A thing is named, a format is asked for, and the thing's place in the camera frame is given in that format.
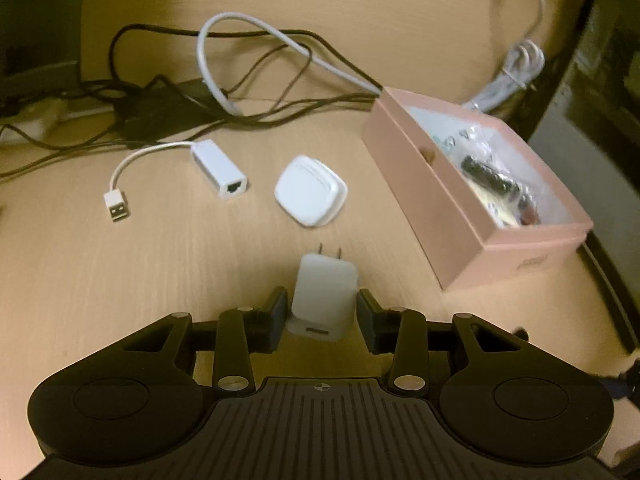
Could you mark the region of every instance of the open box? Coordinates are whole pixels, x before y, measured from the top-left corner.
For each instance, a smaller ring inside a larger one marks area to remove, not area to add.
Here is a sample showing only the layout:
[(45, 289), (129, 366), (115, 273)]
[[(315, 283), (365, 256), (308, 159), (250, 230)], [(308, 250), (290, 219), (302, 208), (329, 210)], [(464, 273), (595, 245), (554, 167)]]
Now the open box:
[[(491, 132), (490, 143), (508, 154), (518, 174), (545, 189), (542, 224), (498, 226), (427, 133), (433, 135), (435, 129), (444, 138), (462, 124), (478, 124)], [(373, 107), (363, 140), (443, 289), (480, 285), (556, 264), (573, 253), (593, 227), (553, 171), (496, 118), (387, 88)]]

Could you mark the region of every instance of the white cable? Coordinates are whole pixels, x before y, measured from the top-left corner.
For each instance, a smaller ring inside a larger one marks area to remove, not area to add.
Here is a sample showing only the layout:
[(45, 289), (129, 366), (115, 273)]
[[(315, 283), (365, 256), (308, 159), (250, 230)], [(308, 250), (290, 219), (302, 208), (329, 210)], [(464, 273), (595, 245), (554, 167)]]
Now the white cable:
[(505, 102), (519, 89), (526, 89), (545, 67), (545, 53), (529, 37), (540, 26), (546, 0), (538, 0), (538, 16), (529, 27), (524, 40), (507, 52), (500, 75), (485, 86), (478, 95), (463, 104), (469, 110), (489, 112)]
[(160, 150), (168, 150), (169, 148), (190, 148), (191, 146), (193, 146), (193, 142), (188, 142), (186, 140), (181, 142), (166, 142), (164, 144), (158, 144), (157, 146), (142, 148), (131, 153), (130, 155), (127, 155), (122, 159), (122, 162), (117, 165), (116, 169), (113, 170), (113, 174), (111, 175), (111, 179), (109, 181), (109, 191), (113, 191), (114, 189), (116, 189), (116, 184), (122, 171), (140, 156), (146, 155), (147, 153), (159, 152)]
[[(200, 33), (198, 34), (198, 41), (196, 44), (196, 57), (198, 59), (198, 66), (200, 67), (202, 78), (204, 79), (204, 83), (209, 88), (209, 91), (213, 94), (213, 97), (216, 98), (216, 101), (218, 101), (228, 113), (235, 116), (241, 116), (242, 112), (226, 98), (226, 96), (220, 90), (220, 87), (214, 81), (211, 72), (209, 71), (207, 55), (205, 53), (205, 42), (207, 39), (207, 35), (211, 30), (211, 27), (213, 27), (216, 23), (222, 22), (224, 20), (240, 20), (242, 22), (251, 23), (252, 25), (255, 25), (256, 27), (272, 34), (303, 56), (308, 57), (309, 52), (301, 45), (293, 41), (289, 36), (281, 33), (277, 28), (271, 27), (271, 25), (269, 25), (268, 23), (265, 23), (258, 18), (254, 18), (253, 16), (249, 16), (248, 14), (243, 14), (242, 12), (220, 12), (219, 14), (216, 14), (215, 16), (207, 20), (207, 22), (200, 29)], [(311, 61), (328, 70), (329, 72), (362, 87), (372, 94), (380, 95), (381, 93), (380, 90), (377, 87), (373, 86), (371, 83), (362, 81), (361, 79), (358, 79), (351, 74), (343, 72), (342, 70), (336, 68), (333, 65), (330, 65), (329, 63), (325, 62), (317, 56), (314, 56), (313, 54), (311, 55)]]

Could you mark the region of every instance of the coiled white cable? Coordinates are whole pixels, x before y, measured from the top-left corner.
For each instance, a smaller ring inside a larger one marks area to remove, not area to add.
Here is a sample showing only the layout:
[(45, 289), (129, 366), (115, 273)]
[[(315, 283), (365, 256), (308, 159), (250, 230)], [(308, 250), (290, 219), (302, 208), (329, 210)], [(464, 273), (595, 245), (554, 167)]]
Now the coiled white cable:
[[(256, 27), (272, 34), (303, 56), (308, 57), (309, 52), (304, 47), (293, 41), (289, 36), (281, 33), (277, 28), (271, 27), (271, 25), (269, 25), (268, 23), (265, 23), (258, 18), (254, 18), (253, 16), (249, 16), (248, 14), (243, 14), (242, 12), (220, 12), (219, 14), (216, 14), (215, 16), (207, 20), (207, 22), (200, 29), (200, 33), (198, 34), (198, 41), (196, 44), (196, 58), (198, 59), (200, 73), (202, 74), (204, 83), (207, 85), (207, 88), (209, 88), (209, 91), (213, 94), (213, 97), (216, 98), (216, 101), (218, 101), (228, 113), (235, 116), (242, 116), (242, 112), (226, 98), (226, 96), (222, 93), (222, 90), (220, 90), (220, 87), (213, 79), (213, 76), (209, 71), (207, 55), (205, 53), (207, 34), (211, 30), (211, 27), (213, 27), (216, 23), (222, 22), (223, 20), (240, 20), (242, 22), (251, 23), (252, 25), (255, 25)], [(372, 94), (380, 95), (381, 93), (380, 90), (373, 86), (371, 83), (362, 81), (361, 79), (358, 79), (351, 74), (343, 72), (342, 70), (336, 68), (333, 65), (330, 65), (317, 56), (312, 55), (311, 61), (325, 68), (329, 72), (332, 72), (333, 74), (340, 76), (341, 78), (346, 79), (347, 81), (350, 81), (357, 86), (360, 86), (361, 88), (371, 92)]]
[(485, 86), (478, 95), (463, 104), (463, 107), (481, 112), (489, 112), (505, 102), (519, 89), (527, 89), (545, 67), (545, 53), (533, 41), (530, 35), (542, 22), (546, 0), (538, 0), (538, 16), (531, 25), (525, 39), (512, 46), (502, 65), (498, 77)]

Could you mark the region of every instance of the desk surface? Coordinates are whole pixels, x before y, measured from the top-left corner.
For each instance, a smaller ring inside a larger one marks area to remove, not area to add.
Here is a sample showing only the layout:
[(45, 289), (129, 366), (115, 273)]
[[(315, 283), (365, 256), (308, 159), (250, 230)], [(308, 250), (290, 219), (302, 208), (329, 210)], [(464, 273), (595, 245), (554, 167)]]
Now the desk surface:
[[(365, 119), (364, 112), (336, 110), (269, 131), (212, 134), (250, 181), (231, 202), (217, 199), (188, 150), (143, 157), (119, 181), (132, 214), (117, 224), (102, 194), (122, 153), (75, 158), (0, 185), (0, 478), (20, 478), (42, 459), (26, 417), (41, 380), (168, 313), (207, 320), (261, 304), (277, 285), (292, 293), (300, 257), (321, 242), (325, 253), (342, 248), (360, 285), (383, 306), (441, 321), (473, 312), (506, 330), (524, 326), (533, 344), (583, 370), (628, 367), (632, 358), (577, 255), (554, 269), (443, 293), (360, 140)], [(77, 120), (59, 130), (88, 136), (109, 120)], [(0, 150), (0, 168), (39, 151)], [(280, 172), (301, 153), (349, 186), (343, 211), (322, 228), (299, 227), (273, 197)], [(202, 381), (210, 359), (198, 362)], [(353, 330), (332, 344), (286, 333), (278, 352), (252, 361), (261, 381), (267, 374), (375, 374), (388, 356), (369, 356)], [(640, 414), (622, 409), (602, 453), (607, 461), (640, 440)]]

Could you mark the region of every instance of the white wall charger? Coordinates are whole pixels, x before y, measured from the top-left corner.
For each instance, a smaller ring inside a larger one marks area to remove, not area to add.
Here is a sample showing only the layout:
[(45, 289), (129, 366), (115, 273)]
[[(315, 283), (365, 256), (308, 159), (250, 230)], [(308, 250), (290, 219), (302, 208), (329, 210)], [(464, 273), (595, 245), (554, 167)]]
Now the white wall charger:
[(347, 192), (347, 185), (338, 175), (306, 155), (291, 161), (274, 191), (284, 210), (306, 227), (325, 225), (335, 218)]
[(351, 327), (358, 291), (358, 269), (351, 262), (322, 254), (300, 260), (287, 330), (293, 334), (336, 341)]

